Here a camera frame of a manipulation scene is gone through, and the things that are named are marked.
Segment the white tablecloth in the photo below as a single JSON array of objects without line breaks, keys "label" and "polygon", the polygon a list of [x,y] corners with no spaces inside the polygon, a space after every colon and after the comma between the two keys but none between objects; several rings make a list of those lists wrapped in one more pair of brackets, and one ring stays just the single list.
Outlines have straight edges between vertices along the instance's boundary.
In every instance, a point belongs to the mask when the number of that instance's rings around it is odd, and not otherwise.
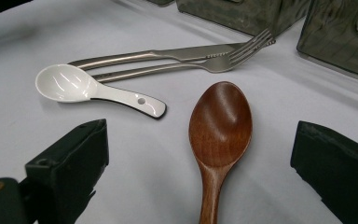
[{"label": "white tablecloth", "polygon": [[216,82],[230,81],[250,103],[254,132],[222,188],[219,223],[339,223],[289,162],[300,120],[358,142],[358,79],[298,55],[303,22],[227,73],[183,70],[108,84],[165,102],[167,114],[155,120],[109,102],[50,101],[37,92],[35,76],[55,63],[250,36],[180,13],[176,4],[157,7],[143,0],[34,0],[0,13],[0,177],[23,180],[30,159],[75,126],[106,119],[110,164],[77,223],[198,223],[201,181],[188,123],[201,95]]}]

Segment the knife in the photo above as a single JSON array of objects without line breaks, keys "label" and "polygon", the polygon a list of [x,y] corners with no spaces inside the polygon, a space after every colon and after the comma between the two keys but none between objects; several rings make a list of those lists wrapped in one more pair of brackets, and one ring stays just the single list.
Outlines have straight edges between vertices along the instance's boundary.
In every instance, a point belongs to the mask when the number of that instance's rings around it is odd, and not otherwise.
[{"label": "knife", "polygon": [[145,50],[145,51],[134,52],[134,53],[84,59],[84,60],[74,61],[69,64],[81,68],[83,70],[88,70],[92,68],[103,67],[103,66],[108,66],[118,63],[133,63],[133,62],[149,61],[149,60],[156,60],[156,59],[174,59],[179,62],[191,62],[191,61],[205,60],[205,59],[224,55],[240,47],[243,44],[244,43],[211,45],[211,46],[184,48],[184,49],[163,49],[163,50],[151,49],[151,50]]}]

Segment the fork tines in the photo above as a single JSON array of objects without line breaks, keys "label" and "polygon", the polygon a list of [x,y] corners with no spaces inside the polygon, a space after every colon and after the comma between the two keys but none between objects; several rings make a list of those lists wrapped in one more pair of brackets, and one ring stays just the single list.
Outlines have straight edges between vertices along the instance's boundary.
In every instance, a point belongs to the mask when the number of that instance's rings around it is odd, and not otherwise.
[{"label": "fork tines", "polygon": [[274,44],[275,39],[269,29],[253,37],[245,45],[229,53],[231,63],[243,62],[256,54],[263,47]]}]

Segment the wooden spoon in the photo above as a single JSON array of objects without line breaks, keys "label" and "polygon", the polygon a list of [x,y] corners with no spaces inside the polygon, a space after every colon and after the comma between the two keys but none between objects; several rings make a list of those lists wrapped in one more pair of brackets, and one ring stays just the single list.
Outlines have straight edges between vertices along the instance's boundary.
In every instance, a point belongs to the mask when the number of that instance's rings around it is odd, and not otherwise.
[{"label": "wooden spoon", "polygon": [[188,133],[202,177],[200,224],[216,224],[223,181],[252,136],[251,110],[241,90],[229,82],[212,85],[197,102]]}]

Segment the fork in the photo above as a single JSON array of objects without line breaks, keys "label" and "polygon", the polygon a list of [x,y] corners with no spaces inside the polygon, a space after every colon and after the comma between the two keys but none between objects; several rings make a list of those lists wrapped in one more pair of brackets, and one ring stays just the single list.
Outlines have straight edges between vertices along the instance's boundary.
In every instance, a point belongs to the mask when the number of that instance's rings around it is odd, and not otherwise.
[{"label": "fork", "polygon": [[208,59],[202,63],[169,63],[126,71],[105,73],[94,75],[92,77],[101,83],[105,83],[183,68],[200,68],[210,73],[223,73],[247,61],[263,47],[274,42],[275,39],[273,38],[272,33],[266,29],[259,35],[253,37],[242,47],[234,49],[228,54]]}]

